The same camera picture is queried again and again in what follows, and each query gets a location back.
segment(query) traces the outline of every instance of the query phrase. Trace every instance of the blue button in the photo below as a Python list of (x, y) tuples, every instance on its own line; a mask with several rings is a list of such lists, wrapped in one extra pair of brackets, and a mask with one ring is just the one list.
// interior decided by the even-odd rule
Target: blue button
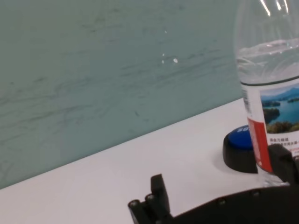
[(248, 125), (233, 130), (228, 135), (228, 141), (231, 146), (240, 150), (253, 150), (252, 141)]

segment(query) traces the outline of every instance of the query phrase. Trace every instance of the clear plastic bottle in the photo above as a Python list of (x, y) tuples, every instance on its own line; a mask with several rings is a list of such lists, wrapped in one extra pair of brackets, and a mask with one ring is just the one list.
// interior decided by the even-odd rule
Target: clear plastic bottle
[(299, 0), (242, 0), (235, 56), (260, 179), (284, 185), (267, 146), (299, 155)]

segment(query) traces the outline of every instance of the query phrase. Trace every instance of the white table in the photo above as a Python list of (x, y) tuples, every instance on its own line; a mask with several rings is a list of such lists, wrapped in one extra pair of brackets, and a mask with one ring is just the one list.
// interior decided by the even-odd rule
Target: white table
[(0, 190), (3, 224), (132, 224), (127, 208), (163, 174), (171, 213), (259, 187), (226, 167), (225, 135), (246, 124), (242, 100)]

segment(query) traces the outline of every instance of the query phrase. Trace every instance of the lake scenery image on label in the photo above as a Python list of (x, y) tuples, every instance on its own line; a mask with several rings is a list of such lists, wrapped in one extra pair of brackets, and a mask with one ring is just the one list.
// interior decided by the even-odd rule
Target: lake scenery image on label
[(267, 133), (299, 131), (299, 84), (260, 91)]

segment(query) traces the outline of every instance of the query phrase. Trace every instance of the metal screw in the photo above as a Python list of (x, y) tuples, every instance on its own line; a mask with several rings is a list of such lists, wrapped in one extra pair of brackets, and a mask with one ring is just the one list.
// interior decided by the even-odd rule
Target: metal screw
[(154, 198), (155, 198), (155, 196), (153, 194), (150, 194), (145, 197), (145, 200), (150, 201), (150, 200), (153, 200)]
[(129, 203), (129, 206), (130, 206), (130, 207), (135, 207), (135, 206), (138, 205), (138, 204), (139, 204), (139, 201), (135, 200), (135, 201), (131, 201), (131, 202)]
[(251, 193), (252, 193), (252, 196), (254, 196), (254, 197), (260, 196), (260, 192), (258, 190), (253, 190)]
[(219, 204), (220, 206), (223, 206), (223, 205), (226, 204), (226, 200), (225, 200), (224, 198), (221, 198), (221, 199), (218, 200), (218, 204)]

